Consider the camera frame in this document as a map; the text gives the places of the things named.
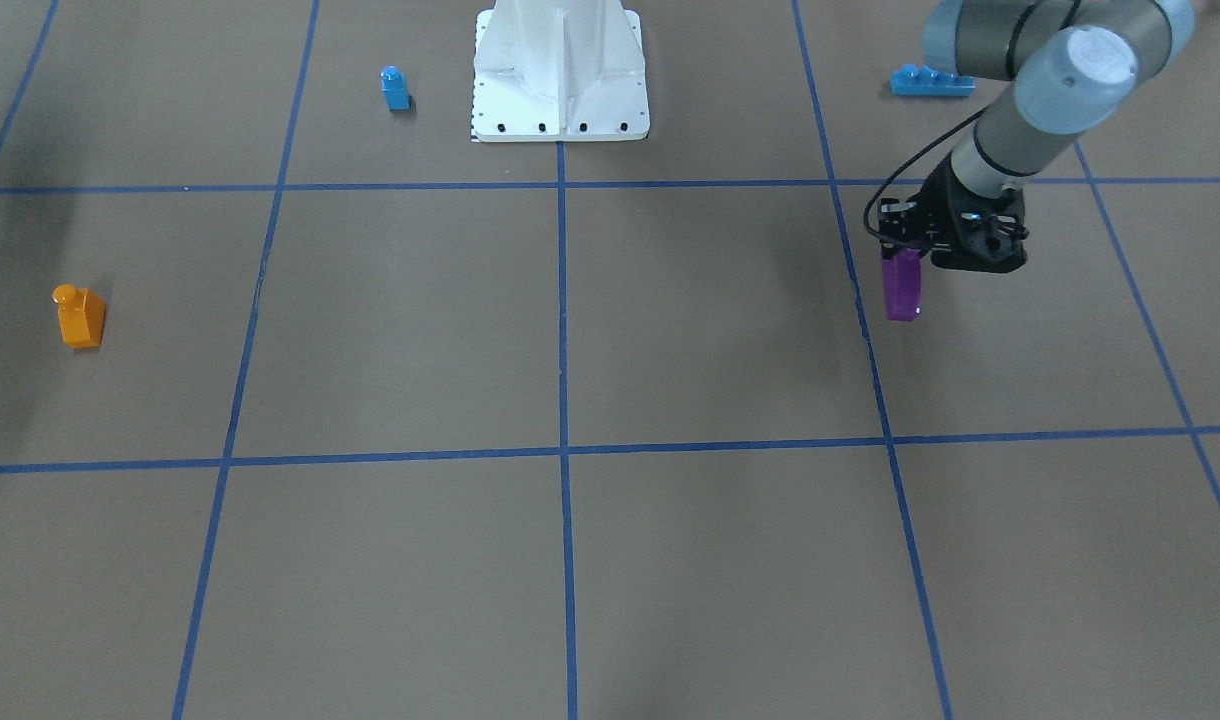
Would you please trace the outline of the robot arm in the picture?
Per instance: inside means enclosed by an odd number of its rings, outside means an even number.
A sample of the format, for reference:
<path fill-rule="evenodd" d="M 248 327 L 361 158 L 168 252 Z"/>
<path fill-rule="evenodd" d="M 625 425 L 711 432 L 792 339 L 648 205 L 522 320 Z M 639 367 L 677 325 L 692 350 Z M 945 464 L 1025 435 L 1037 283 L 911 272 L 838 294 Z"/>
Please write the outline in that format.
<path fill-rule="evenodd" d="M 939 1 L 924 28 L 931 70 L 1006 82 L 910 199 L 872 199 L 881 259 L 1004 275 L 1027 254 L 1026 183 L 1196 32 L 1190 1 Z"/>

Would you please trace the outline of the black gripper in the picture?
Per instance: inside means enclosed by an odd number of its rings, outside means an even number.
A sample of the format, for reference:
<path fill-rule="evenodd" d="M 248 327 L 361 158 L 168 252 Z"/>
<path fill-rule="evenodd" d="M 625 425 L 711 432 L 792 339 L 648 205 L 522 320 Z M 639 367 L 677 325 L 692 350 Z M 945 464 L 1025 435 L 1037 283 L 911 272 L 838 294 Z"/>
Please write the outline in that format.
<path fill-rule="evenodd" d="M 880 196 L 881 256 L 913 250 L 938 268 L 1011 273 L 1028 260 L 1025 215 L 1021 188 L 1003 188 L 996 199 L 977 195 L 947 157 L 913 196 Z"/>

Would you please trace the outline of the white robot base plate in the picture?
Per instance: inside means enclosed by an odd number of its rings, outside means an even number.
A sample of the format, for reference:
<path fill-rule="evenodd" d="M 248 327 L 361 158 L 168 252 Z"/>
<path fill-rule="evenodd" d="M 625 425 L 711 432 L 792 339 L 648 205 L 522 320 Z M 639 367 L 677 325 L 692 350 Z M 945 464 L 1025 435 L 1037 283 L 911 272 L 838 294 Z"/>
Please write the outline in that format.
<path fill-rule="evenodd" d="M 475 22 L 470 140 L 650 135 L 639 13 L 620 1 L 497 1 Z"/>

